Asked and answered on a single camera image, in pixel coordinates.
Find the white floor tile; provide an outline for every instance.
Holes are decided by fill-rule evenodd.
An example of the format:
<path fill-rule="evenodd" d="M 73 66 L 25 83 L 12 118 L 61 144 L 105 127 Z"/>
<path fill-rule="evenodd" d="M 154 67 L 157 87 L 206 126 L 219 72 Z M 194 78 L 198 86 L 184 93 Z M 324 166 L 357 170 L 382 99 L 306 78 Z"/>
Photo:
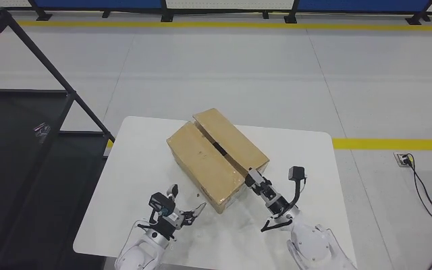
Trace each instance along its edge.
<path fill-rule="evenodd" d="M 432 92 L 428 81 L 329 80 L 347 137 L 430 138 Z"/>
<path fill-rule="evenodd" d="M 234 124 L 344 136 L 325 83 L 298 80 L 122 78 L 105 124 L 117 134 L 129 115 L 187 120 L 212 107 Z"/>
<path fill-rule="evenodd" d="M 359 30 L 308 33 L 326 78 L 430 78 L 430 34 Z"/>
<path fill-rule="evenodd" d="M 0 72 L 0 88 L 2 89 L 64 89 L 56 79 L 47 74 Z"/>
<path fill-rule="evenodd" d="M 413 154 L 418 174 L 431 192 L 432 153 Z M 432 218 L 416 194 L 412 172 L 399 168 L 391 151 L 353 151 L 353 155 L 394 269 L 428 269 Z"/>
<path fill-rule="evenodd" d="M 358 269 L 392 270 L 381 232 L 351 151 L 335 152 Z"/>
<path fill-rule="evenodd" d="M 305 30 L 241 28 L 142 28 L 123 74 L 166 80 L 323 77 Z"/>
<path fill-rule="evenodd" d="M 123 29 L 37 28 L 24 29 L 61 73 L 118 78 L 133 33 Z M 0 38 L 0 72 L 48 74 L 45 67 L 11 30 Z"/>

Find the metal pole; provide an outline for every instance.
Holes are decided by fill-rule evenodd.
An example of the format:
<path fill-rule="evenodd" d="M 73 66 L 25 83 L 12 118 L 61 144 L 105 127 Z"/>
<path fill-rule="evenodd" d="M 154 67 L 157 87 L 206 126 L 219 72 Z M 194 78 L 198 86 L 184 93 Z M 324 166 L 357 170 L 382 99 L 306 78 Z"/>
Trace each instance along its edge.
<path fill-rule="evenodd" d="M 424 19 L 424 21 L 426 22 L 430 22 L 431 20 L 427 16 L 427 10 L 430 8 L 431 5 L 432 5 L 432 0 L 429 0 L 426 6 L 420 12 L 414 14 L 411 18 L 406 18 L 405 20 L 410 25 L 421 25 L 420 23 L 421 18 Z"/>
<path fill-rule="evenodd" d="M 161 22 L 172 22 L 173 15 L 170 14 L 166 0 L 161 0 L 162 18 Z"/>
<path fill-rule="evenodd" d="M 7 27 L 6 9 L 0 7 L 0 34 Z"/>
<path fill-rule="evenodd" d="M 60 74 L 60 72 L 54 67 L 54 65 L 48 60 L 43 52 L 34 44 L 33 40 L 22 30 L 21 26 L 12 18 L 9 12 L 6 12 L 9 16 L 9 27 L 15 32 L 15 34 L 21 39 L 21 41 L 32 51 L 32 53 L 39 59 L 39 61 L 48 69 L 48 71 L 54 76 L 54 78 L 65 88 L 65 90 L 74 96 L 76 102 L 81 108 L 90 116 L 90 118 L 98 125 L 98 127 L 108 135 L 109 139 L 114 142 L 114 136 L 109 130 L 103 125 L 99 118 L 92 112 L 87 104 L 81 99 L 78 93 L 72 88 L 72 86 L 66 81 L 66 79 Z"/>
<path fill-rule="evenodd" d="M 290 14 L 288 14 L 288 16 L 284 16 L 283 19 L 285 20 L 286 24 L 296 24 L 297 23 L 297 19 L 296 19 L 296 12 L 298 9 L 298 3 L 300 2 L 300 0 L 294 0 L 294 3 L 292 4 L 292 8 L 290 11 Z"/>
<path fill-rule="evenodd" d="M 111 14 L 110 11 L 104 11 L 103 14 L 102 14 L 102 18 L 104 18 L 104 19 L 108 18 L 109 14 Z"/>
<path fill-rule="evenodd" d="M 32 6 L 32 8 L 35 10 L 35 12 L 38 14 L 38 18 L 36 21 L 47 21 L 53 14 L 46 14 L 43 9 L 41 9 L 34 0 L 28 0 L 29 4 Z"/>

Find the blue wall panel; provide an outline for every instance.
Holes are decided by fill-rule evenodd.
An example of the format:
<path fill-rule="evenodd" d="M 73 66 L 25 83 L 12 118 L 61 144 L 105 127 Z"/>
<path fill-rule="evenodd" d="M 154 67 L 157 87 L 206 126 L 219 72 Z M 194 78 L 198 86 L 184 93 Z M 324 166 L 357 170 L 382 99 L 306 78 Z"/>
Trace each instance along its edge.
<path fill-rule="evenodd" d="M 160 0 L 36 0 L 39 7 L 160 8 Z"/>
<path fill-rule="evenodd" d="M 427 0 L 300 0 L 303 10 L 420 11 Z"/>
<path fill-rule="evenodd" d="M 317 11 L 420 11 L 426 2 L 427 0 L 300 0 L 298 8 Z M 40 7 L 60 8 L 161 7 L 160 0 L 36 0 L 36 3 Z"/>

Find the power outlet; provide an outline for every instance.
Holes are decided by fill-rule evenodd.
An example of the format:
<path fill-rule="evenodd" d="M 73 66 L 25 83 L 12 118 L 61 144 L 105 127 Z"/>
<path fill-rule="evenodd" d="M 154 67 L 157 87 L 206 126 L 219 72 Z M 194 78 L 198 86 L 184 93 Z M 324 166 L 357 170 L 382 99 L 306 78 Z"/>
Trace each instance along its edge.
<path fill-rule="evenodd" d="M 402 156 L 406 155 L 406 153 L 393 153 L 393 155 L 394 155 L 396 162 L 398 163 L 399 167 L 403 167 L 403 168 L 410 167 L 408 164 L 403 163 L 404 159 L 402 158 Z"/>

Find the black metal frame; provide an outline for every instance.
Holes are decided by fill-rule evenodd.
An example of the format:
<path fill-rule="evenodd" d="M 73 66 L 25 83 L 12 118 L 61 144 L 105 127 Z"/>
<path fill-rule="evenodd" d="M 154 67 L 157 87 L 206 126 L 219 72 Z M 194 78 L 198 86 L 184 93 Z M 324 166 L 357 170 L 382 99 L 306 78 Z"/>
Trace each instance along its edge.
<path fill-rule="evenodd" d="M 30 7 L 14 7 L 7 8 L 8 10 L 34 10 L 38 14 L 36 20 L 49 20 L 52 14 L 46 14 L 45 10 L 49 11 L 101 11 L 103 12 L 102 18 L 108 18 L 111 12 L 129 12 L 139 14 L 161 14 L 161 22 L 172 22 L 175 15 L 198 15 L 198 14 L 226 14 L 226 13 L 252 13 L 260 12 L 263 18 L 268 19 L 269 13 L 272 12 L 287 12 L 288 16 L 284 17 L 285 23 L 296 24 L 296 13 L 300 0 L 294 0 L 292 9 L 170 9 L 167 7 L 166 0 L 160 0 L 161 8 L 79 8 L 79 7 L 39 7 L 34 0 L 28 0 L 31 4 Z"/>
<path fill-rule="evenodd" d="M 49 11 L 101 11 L 103 12 L 102 18 L 108 18 L 111 12 L 129 12 L 138 14 L 161 14 L 161 22 L 172 22 L 175 15 L 196 15 L 196 14 L 225 14 L 225 13 L 250 13 L 261 12 L 263 19 L 269 18 L 271 12 L 288 12 L 288 16 L 284 16 L 286 23 L 296 23 L 296 13 L 325 13 L 325 14 L 394 14 L 394 15 L 408 15 L 414 14 L 412 18 L 407 18 L 409 24 L 419 25 L 419 20 L 422 18 L 426 22 L 430 22 L 428 15 L 432 12 L 427 12 L 431 6 L 431 1 L 428 2 L 422 11 L 346 11 L 346 10 L 309 10 L 298 9 L 300 0 L 294 0 L 292 9 L 288 10 L 270 10 L 270 9 L 169 9 L 167 8 L 166 0 L 160 0 L 161 8 L 106 8 L 106 7 L 38 7 L 34 0 L 28 0 L 32 7 L 6 7 L 8 10 L 34 10 L 39 18 L 36 20 L 49 20 L 51 14 L 45 15 L 45 10 Z"/>
<path fill-rule="evenodd" d="M 65 88 L 66 92 L 81 106 L 87 115 L 96 123 L 96 125 L 98 125 L 102 132 L 106 134 L 112 142 L 114 142 L 114 136 L 103 125 L 102 121 L 92 112 L 80 95 L 74 90 L 74 88 L 72 88 L 69 82 L 60 74 L 36 44 L 34 44 L 33 40 L 24 32 L 24 30 L 22 30 L 21 26 L 12 18 L 11 14 L 6 9 L 0 9 L 0 22 L 9 26 L 15 32 L 18 38 L 21 39 L 34 56 L 36 56 L 36 58 L 48 69 L 54 78 Z"/>
<path fill-rule="evenodd" d="M 34 0 L 28 0 L 29 4 L 32 6 L 32 9 L 35 10 L 35 12 L 38 14 L 38 18 L 36 19 L 36 21 L 47 21 L 51 18 L 51 16 L 53 14 L 46 14 L 45 11 L 43 9 L 41 9 L 40 7 L 38 7 L 38 5 L 36 4 L 36 2 Z"/>
<path fill-rule="evenodd" d="M 430 8 L 431 5 L 432 5 L 432 0 L 429 0 L 426 6 L 420 12 L 415 13 L 411 18 L 406 18 L 405 20 L 410 25 L 421 25 L 420 19 L 423 19 L 425 22 L 430 22 L 431 19 L 427 15 L 427 10 Z"/>
<path fill-rule="evenodd" d="M 79 134 L 81 136 L 94 136 L 94 137 L 104 135 L 103 132 L 79 132 L 79 131 L 67 131 L 67 132 L 60 131 L 59 132 L 59 136 L 74 136 L 77 134 Z M 108 143 L 108 137 L 105 137 L 105 143 L 104 144 L 106 145 L 107 143 Z M 101 152 L 97 156 L 101 157 L 101 160 L 106 162 L 108 157 L 103 155 L 104 152 L 105 152 L 105 149 L 102 148 Z M 97 179 L 97 180 L 89 181 L 89 183 L 87 183 L 84 187 L 84 192 L 81 194 L 81 197 L 79 200 L 80 202 L 78 203 L 76 212 L 75 212 L 74 216 L 72 217 L 72 224 L 70 225 L 70 227 L 72 229 L 70 230 L 70 233 L 68 236 L 68 238 L 69 238 L 68 240 L 70 242 L 74 241 L 74 239 L 78 233 L 78 230 L 80 229 L 80 224 L 84 218 L 85 213 L 87 212 L 87 208 L 88 208 L 88 205 L 90 204 L 91 198 L 93 197 L 93 193 L 96 190 L 96 186 L 97 186 L 97 183 L 99 181 L 98 176 L 102 174 L 102 170 L 103 170 L 103 166 L 101 166 L 99 168 L 99 170 L 95 170 L 93 172 L 93 175 L 90 176 L 89 178 L 90 179 Z M 88 254 L 80 254 L 80 256 L 94 257 L 94 255 L 88 255 Z M 105 265 L 106 257 L 103 257 L 103 260 L 104 260 L 104 263 L 102 264 L 102 266 Z"/>
<path fill-rule="evenodd" d="M 2 19 L 1 14 L 2 14 L 2 10 L 0 9 L 0 21 Z M 26 194 L 28 194 L 28 192 L 30 191 L 32 187 L 31 183 L 34 179 L 34 176 L 38 174 L 40 168 L 42 167 L 42 164 L 45 162 L 45 158 L 49 154 L 51 145 L 54 143 L 54 140 L 56 139 L 60 131 L 61 125 L 64 122 L 66 116 L 68 115 L 72 103 L 74 102 L 74 94 L 73 93 L 67 94 L 64 90 L 0 89 L 0 96 L 2 95 L 7 95 L 7 96 L 40 95 L 42 97 L 45 97 L 47 95 L 52 97 L 63 96 L 65 97 L 66 102 L 65 102 L 65 107 L 61 112 L 60 116 L 58 117 L 57 121 L 53 123 L 53 125 L 51 126 L 51 131 L 48 133 L 47 137 L 45 138 L 44 143 L 40 144 L 38 146 L 38 149 L 36 150 L 38 152 L 38 157 L 31 165 L 31 169 L 27 173 L 27 176 L 23 181 L 21 188 L 18 190 L 16 197 L 13 200 L 13 203 L 11 204 L 11 209 L 6 215 L 3 228 L 0 231 L 0 244 L 6 241 L 10 229 L 14 226 L 15 222 L 18 220 L 17 217 L 20 214 L 20 209 L 25 203 L 25 200 L 23 198 L 25 198 Z"/>
<path fill-rule="evenodd" d="M 48 133 L 43 144 L 40 144 L 37 148 L 38 156 L 31 164 L 30 169 L 23 181 L 21 188 L 18 190 L 16 198 L 12 203 L 12 208 L 9 210 L 7 217 L 5 218 L 5 223 L 3 224 L 2 230 L 0 231 L 0 243 L 4 243 L 8 237 L 8 231 L 12 228 L 17 221 L 17 216 L 19 210 L 24 204 L 25 195 L 28 194 L 32 187 L 32 180 L 38 174 L 40 168 L 42 167 L 45 158 L 51 150 L 51 145 L 53 145 L 57 136 L 61 133 L 61 126 L 69 113 L 69 110 L 74 101 L 76 101 L 81 108 L 90 116 L 90 118 L 98 125 L 107 140 L 110 139 L 115 142 L 114 136 L 109 132 L 109 130 L 103 125 L 103 123 L 98 119 L 98 117 L 91 111 L 87 104 L 81 99 L 78 93 L 70 86 L 66 79 L 59 73 L 59 71 L 54 67 L 54 65 L 47 59 L 43 52 L 34 44 L 30 37 L 22 30 L 18 23 L 12 18 L 11 14 L 3 8 L 0 8 L 0 33 L 9 26 L 15 34 L 21 39 L 21 41 L 32 51 L 32 53 L 38 58 L 38 60 L 50 71 L 55 79 L 65 88 L 65 90 L 33 90 L 33 89 L 0 89 L 0 96 L 29 96 L 29 97 L 63 97 L 65 99 L 65 105 L 61 111 L 56 122 L 51 123 L 51 131 Z"/>

